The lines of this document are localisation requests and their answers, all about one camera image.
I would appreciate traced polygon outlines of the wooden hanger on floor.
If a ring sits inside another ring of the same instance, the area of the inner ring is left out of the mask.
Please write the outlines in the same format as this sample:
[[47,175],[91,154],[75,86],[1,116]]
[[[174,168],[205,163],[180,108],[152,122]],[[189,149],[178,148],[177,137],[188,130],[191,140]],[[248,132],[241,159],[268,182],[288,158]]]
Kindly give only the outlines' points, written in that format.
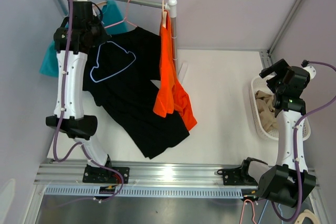
[[305,219],[309,219],[313,224],[320,224],[319,218],[309,209],[305,209],[302,213],[299,214],[294,224],[303,224]]

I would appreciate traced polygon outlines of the teal t shirt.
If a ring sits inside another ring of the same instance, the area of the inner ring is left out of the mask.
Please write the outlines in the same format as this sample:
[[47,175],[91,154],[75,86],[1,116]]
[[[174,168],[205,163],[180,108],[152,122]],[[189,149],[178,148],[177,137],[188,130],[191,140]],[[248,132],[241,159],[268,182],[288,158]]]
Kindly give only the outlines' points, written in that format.
[[[101,10],[103,13],[102,22],[104,26],[112,25],[123,20],[122,13],[116,2],[113,0],[107,0],[107,3],[101,8]],[[127,31],[128,29],[125,23],[120,23],[106,29],[108,35],[121,34]],[[58,60],[54,41],[49,44],[46,50],[39,73],[50,77],[58,77]]]

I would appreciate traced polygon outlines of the blue hanger on floor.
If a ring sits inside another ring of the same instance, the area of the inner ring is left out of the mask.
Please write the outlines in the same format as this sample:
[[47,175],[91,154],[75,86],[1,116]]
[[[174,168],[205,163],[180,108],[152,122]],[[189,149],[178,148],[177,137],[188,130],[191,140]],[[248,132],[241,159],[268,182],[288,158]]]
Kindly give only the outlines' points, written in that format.
[[[269,203],[269,201],[266,200],[266,202],[265,202],[265,204],[264,204],[264,207],[263,207],[263,209],[262,209],[262,211],[261,211],[260,217],[259,217],[259,219],[258,219],[258,222],[257,222],[258,224],[260,224],[261,221],[262,221],[262,218],[263,218],[263,216],[264,216],[264,213],[265,213],[265,211],[266,211],[266,208],[267,208],[268,203]],[[281,204],[278,204],[278,210],[279,210],[279,212],[280,212],[280,215],[283,217],[283,212],[282,212],[282,209],[281,209]]]

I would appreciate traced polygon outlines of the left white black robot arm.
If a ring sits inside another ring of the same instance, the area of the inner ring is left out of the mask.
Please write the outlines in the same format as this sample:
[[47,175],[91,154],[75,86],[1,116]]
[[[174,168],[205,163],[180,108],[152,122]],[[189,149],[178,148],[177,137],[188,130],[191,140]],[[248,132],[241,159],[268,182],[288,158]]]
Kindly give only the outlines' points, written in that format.
[[71,147],[63,158],[57,155],[58,136],[64,133],[74,141],[74,147],[82,149],[88,165],[96,167],[95,177],[106,183],[113,176],[113,169],[107,166],[109,155],[95,138],[97,117],[86,115],[82,102],[89,50],[108,37],[101,24],[103,15],[94,14],[93,6],[90,1],[69,2],[69,15],[54,33],[58,91],[54,113],[46,117],[46,125],[55,129],[52,149],[55,161],[65,161],[74,150]]

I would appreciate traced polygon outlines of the pink wire hanger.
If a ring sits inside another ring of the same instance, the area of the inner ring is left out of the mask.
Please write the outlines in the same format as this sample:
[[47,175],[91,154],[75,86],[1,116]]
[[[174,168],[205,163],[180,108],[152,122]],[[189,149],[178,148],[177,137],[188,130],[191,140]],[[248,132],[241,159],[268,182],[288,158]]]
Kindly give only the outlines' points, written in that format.
[[129,25],[131,25],[131,26],[133,26],[133,27],[137,27],[136,24],[134,24],[134,23],[132,23],[132,22],[130,22],[130,21],[128,20],[129,7],[130,7],[130,3],[131,3],[131,1],[132,1],[132,0],[128,0],[128,1],[127,1],[127,6],[126,6],[126,9],[125,9],[125,15],[124,15],[123,20],[121,20],[121,21],[119,21],[119,22],[116,22],[116,23],[114,23],[114,24],[105,26],[105,28],[114,27],[114,26],[117,26],[117,25],[122,24],[122,23],[127,23],[127,24],[129,24]]

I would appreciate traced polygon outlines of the black t shirt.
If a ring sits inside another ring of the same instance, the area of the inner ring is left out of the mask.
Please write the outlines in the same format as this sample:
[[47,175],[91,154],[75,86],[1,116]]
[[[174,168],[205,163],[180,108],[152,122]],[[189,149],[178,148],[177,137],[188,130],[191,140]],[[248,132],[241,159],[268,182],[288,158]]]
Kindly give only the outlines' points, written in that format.
[[134,52],[136,62],[126,71],[106,81],[94,83],[89,77],[98,47],[89,51],[85,65],[83,90],[101,106],[132,138],[141,153],[150,159],[173,148],[189,136],[178,112],[161,117],[153,112],[159,80],[160,36],[137,27],[126,33],[112,35],[123,48]]

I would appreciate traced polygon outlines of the beige t shirt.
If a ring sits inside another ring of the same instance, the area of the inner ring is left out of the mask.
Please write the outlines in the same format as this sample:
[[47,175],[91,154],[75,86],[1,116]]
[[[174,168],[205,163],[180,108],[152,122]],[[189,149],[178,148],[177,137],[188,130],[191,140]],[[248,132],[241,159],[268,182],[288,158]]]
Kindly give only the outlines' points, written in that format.
[[255,101],[262,128],[268,133],[278,129],[275,118],[275,108],[273,107],[274,96],[261,90],[255,93]]

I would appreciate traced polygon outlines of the aluminium mounting rail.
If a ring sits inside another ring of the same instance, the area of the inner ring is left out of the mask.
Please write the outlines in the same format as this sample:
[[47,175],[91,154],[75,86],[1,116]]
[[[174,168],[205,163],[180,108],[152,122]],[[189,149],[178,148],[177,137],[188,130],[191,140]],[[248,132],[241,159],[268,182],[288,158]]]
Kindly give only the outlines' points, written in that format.
[[226,172],[234,166],[114,162],[124,182],[85,183],[85,161],[43,163],[34,183],[45,195],[119,197],[229,198],[254,196],[256,185],[234,182]]

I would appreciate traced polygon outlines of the orange t shirt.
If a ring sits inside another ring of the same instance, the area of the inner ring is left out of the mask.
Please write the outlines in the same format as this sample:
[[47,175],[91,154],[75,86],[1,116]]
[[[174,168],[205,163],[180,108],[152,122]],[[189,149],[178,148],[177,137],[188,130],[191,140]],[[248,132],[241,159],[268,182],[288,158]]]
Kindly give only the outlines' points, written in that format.
[[172,46],[172,28],[170,18],[161,22],[160,88],[157,93],[153,112],[161,117],[178,112],[187,130],[191,130],[197,120],[193,115],[189,95],[178,80]]

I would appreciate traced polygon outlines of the beige wooden hanger right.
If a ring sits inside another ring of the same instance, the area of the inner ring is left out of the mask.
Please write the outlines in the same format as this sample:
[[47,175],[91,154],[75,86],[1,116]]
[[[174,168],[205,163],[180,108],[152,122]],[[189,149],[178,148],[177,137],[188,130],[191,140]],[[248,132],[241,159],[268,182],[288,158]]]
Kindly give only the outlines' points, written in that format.
[[161,25],[163,28],[167,28],[167,11],[166,11],[166,4],[165,1],[162,0],[162,19],[161,19]]

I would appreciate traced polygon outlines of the white plastic basket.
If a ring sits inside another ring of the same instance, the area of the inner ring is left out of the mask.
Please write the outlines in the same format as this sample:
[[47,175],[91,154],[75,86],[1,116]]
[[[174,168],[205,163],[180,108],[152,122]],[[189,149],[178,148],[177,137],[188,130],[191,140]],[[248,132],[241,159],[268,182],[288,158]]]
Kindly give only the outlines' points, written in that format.
[[264,140],[278,141],[278,124],[275,119],[275,109],[272,106],[274,94],[267,87],[266,82],[271,78],[271,75],[265,78],[254,77],[250,84],[249,97],[257,134]]

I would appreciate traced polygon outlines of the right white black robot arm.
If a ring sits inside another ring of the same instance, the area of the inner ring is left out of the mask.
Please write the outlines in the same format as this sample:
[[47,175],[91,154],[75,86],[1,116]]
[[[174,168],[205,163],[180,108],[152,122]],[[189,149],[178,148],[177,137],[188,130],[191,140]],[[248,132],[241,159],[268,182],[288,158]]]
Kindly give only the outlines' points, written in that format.
[[313,73],[307,67],[290,66],[284,59],[259,74],[267,80],[274,95],[273,107],[278,123],[278,154],[273,167],[248,157],[242,162],[239,179],[244,184],[257,183],[258,198],[288,207],[299,207],[316,186],[316,178],[308,173],[303,151],[303,126],[306,103],[300,97]]

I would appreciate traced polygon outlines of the light blue wire hanger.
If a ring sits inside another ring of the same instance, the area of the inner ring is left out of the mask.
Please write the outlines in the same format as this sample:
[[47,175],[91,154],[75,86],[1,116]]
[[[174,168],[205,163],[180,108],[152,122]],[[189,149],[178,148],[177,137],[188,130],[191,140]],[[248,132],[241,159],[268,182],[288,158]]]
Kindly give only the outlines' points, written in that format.
[[127,50],[114,41],[101,44],[89,68],[89,77],[94,83],[113,78],[129,69],[137,60],[134,52]]

